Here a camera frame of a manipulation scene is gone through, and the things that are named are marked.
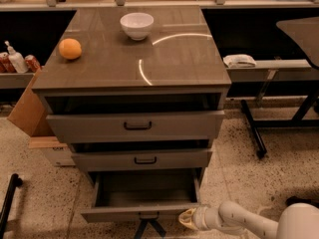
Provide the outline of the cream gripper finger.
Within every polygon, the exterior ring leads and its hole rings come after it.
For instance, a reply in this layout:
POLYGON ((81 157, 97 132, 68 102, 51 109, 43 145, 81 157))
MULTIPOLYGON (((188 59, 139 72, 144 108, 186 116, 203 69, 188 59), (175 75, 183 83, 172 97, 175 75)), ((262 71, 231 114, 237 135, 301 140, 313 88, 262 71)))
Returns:
POLYGON ((193 217, 193 214, 195 213, 195 211, 196 211, 195 208, 190 208, 190 209, 185 210, 184 212, 182 212, 178 216, 178 222, 188 229, 196 230, 197 227, 195 226, 195 224, 192 220, 192 217, 193 217))

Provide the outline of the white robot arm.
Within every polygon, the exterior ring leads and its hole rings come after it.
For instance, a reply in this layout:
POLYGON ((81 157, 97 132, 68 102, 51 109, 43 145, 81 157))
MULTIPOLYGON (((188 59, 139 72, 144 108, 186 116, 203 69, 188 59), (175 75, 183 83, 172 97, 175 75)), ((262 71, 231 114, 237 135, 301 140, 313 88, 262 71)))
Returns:
POLYGON ((278 222, 249 212, 232 201, 225 201, 218 208, 201 205, 187 209, 178 216, 178 221, 197 231, 215 229, 240 235, 248 230, 259 239, 319 239, 319 209, 308 203, 290 205, 278 222))

